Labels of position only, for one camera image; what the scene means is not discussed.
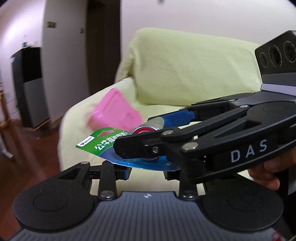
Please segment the right hand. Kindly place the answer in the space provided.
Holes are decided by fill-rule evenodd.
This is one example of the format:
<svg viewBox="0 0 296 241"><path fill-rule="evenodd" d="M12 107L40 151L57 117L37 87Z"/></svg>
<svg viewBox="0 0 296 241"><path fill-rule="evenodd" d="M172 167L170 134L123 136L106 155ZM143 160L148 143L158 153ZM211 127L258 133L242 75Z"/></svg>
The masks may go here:
<svg viewBox="0 0 296 241"><path fill-rule="evenodd" d="M280 180L275 176L275 173L293 166L295 166L295 148L248 169L248 174L256 183L276 191L280 187Z"/></svg>

